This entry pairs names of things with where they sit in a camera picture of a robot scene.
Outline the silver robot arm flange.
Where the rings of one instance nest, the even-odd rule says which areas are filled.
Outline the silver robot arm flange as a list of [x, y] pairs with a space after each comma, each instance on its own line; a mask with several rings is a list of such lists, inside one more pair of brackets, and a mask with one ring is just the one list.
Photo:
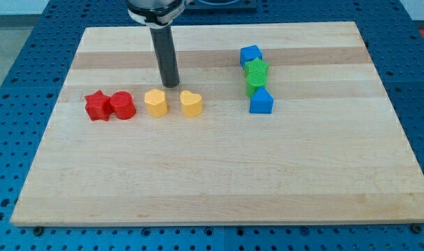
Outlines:
[[186, 9], [186, 0], [127, 0], [128, 14], [152, 29], [168, 26]]

